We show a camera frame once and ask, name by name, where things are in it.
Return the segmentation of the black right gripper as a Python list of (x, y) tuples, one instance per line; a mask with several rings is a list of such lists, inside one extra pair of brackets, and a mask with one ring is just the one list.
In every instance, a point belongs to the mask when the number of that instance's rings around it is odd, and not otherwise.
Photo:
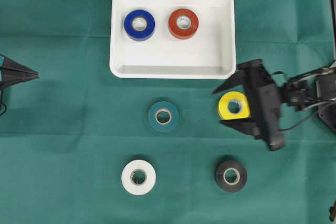
[(244, 119), (220, 120), (220, 124), (235, 129), (246, 135), (262, 139), (259, 126), (259, 100), (257, 88), (271, 83), (275, 83), (271, 75), (263, 66), (262, 60), (252, 60), (237, 65), (238, 72), (235, 72), (220, 86), (218, 86), (212, 95), (222, 91), (243, 86), (248, 99), (250, 108), (250, 117)]

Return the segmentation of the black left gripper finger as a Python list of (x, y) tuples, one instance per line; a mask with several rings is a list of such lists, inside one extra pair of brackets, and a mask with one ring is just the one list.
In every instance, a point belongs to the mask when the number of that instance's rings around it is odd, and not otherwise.
[(0, 89), (3, 90), (15, 84), (19, 84), (21, 82), (27, 82), (38, 78), (39, 75), (33, 73), (1, 73)]
[(19, 73), (27, 73), (33, 76), (39, 77), (39, 73), (31, 68), (21, 65), (16, 61), (11, 60), (10, 58), (1, 54), (1, 70), (19, 72)]

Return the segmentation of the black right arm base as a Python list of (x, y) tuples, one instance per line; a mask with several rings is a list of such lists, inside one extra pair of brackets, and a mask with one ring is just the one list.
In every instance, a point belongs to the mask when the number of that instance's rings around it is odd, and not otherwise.
[(317, 97), (320, 100), (331, 100), (334, 103), (324, 109), (324, 104), (318, 106), (318, 114), (322, 120), (335, 133), (335, 72), (318, 76), (316, 78)]

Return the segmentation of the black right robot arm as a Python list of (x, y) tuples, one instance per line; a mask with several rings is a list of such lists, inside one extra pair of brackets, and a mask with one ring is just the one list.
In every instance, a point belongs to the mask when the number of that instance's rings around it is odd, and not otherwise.
[(281, 148), (285, 143), (284, 130), (280, 128), (281, 105), (293, 106), (297, 111), (314, 105), (328, 108), (335, 104), (335, 96), (328, 99), (313, 98), (308, 80), (324, 77), (334, 80), (335, 68), (318, 68), (289, 78), (282, 86), (277, 86), (261, 59), (243, 62), (237, 65), (237, 72), (217, 87), (213, 93), (242, 85), (250, 108), (250, 117), (245, 119), (221, 120), (220, 123), (263, 140), (271, 150)]

